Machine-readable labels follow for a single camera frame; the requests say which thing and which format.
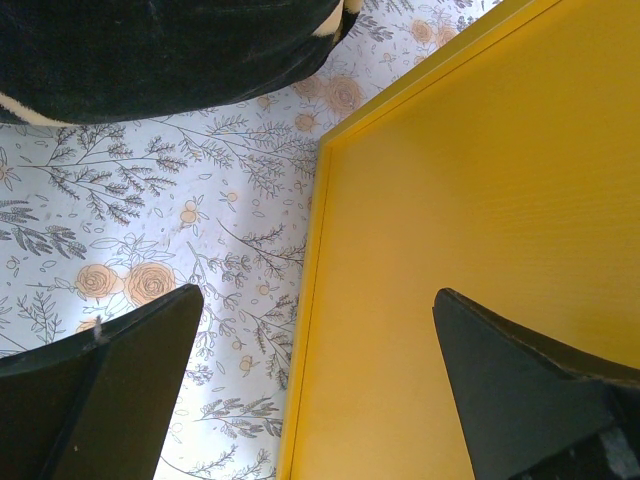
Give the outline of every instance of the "black fabric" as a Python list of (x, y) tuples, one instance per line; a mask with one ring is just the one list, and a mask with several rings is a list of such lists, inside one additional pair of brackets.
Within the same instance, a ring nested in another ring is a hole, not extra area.
[[(0, 93), (73, 124), (253, 98), (315, 73), (338, 0), (0, 0)], [(15, 116), (0, 110), (0, 122)]]
[(150, 480), (203, 298), (182, 287), (106, 323), (0, 359), (2, 480)]
[(478, 480), (640, 476), (640, 371), (452, 290), (438, 293), (433, 312)]

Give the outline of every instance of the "yellow tabletop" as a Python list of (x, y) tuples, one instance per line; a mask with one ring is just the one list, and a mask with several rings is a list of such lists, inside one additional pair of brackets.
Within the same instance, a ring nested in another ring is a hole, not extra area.
[(472, 478), (442, 287), (640, 367), (638, 18), (506, 0), (325, 139), (280, 480)]

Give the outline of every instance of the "flower illustration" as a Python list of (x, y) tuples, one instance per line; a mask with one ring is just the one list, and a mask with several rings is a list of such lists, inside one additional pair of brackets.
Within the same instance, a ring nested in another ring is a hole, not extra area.
[(141, 263), (129, 272), (124, 282), (124, 294), (136, 306), (159, 298), (176, 288), (176, 277), (162, 263)]
[(78, 328), (76, 328), (76, 333), (84, 332), (85, 330), (91, 330), (96, 326), (96, 321), (97, 319), (95, 317), (91, 317), (80, 322), (80, 325), (78, 325)]
[(300, 98), (306, 98), (312, 100), (318, 98), (322, 94), (322, 82), (316, 75), (312, 75), (309, 78), (302, 80), (301, 82), (293, 84), (293, 91)]
[(327, 86), (327, 105), (334, 113), (347, 116), (362, 105), (362, 91), (353, 78), (337, 75)]
[(295, 188), (300, 195), (304, 193), (304, 189), (308, 186), (307, 183), (302, 183), (300, 180), (296, 180), (296, 183), (293, 184), (293, 188)]
[(458, 32), (455, 28), (449, 25), (444, 25), (438, 29), (438, 33), (436, 35), (436, 44), (438, 45), (438, 47), (442, 47), (457, 34)]
[(265, 112), (271, 112), (271, 105), (278, 103), (278, 100), (275, 100), (271, 95), (263, 95), (258, 97), (258, 105)]
[(200, 211), (200, 204), (202, 203), (204, 196), (200, 196), (200, 198), (193, 197), (193, 200), (188, 200), (184, 204), (184, 210), (180, 214), (180, 220), (182, 221), (182, 228), (191, 228), (193, 230), (193, 234), (198, 236), (198, 227), (197, 223), (202, 222), (202, 220), (209, 220), (209, 217)]
[(235, 192), (224, 193), (220, 192), (220, 201), (227, 204), (229, 210), (235, 213), (236, 209), (233, 207), (233, 204), (238, 201), (238, 194)]
[(240, 370), (244, 372), (243, 377), (249, 375), (251, 369), (258, 365), (260, 362), (253, 362), (253, 357), (251, 355), (245, 355), (242, 357), (242, 361), (240, 362)]
[(240, 337), (238, 337), (238, 336), (236, 335), (236, 339), (235, 339), (235, 341), (231, 344), (231, 347), (232, 347), (234, 350), (242, 350), (242, 347), (245, 347), (246, 345), (247, 345), (247, 344), (246, 344), (246, 343), (243, 343), (243, 342), (242, 342), (242, 340), (240, 340)]
[(310, 113), (301, 113), (296, 117), (295, 120), (296, 128), (301, 132), (309, 132), (313, 133), (313, 128), (316, 125), (320, 125), (316, 121), (316, 115), (312, 115)]
[(276, 292), (279, 289), (280, 287), (272, 286), (268, 280), (265, 280), (262, 285), (258, 285), (258, 293), (263, 296), (270, 295), (272, 292)]
[(76, 288), (87, 298), (104, 298), (121, 291), (123, 283), (112, 269), (95, 264), (78, 272)]
[(429, 43), (433, 39), (433, 29), (424, 20), (415, 20), (411, 24), (411, 36), (418, 43)]

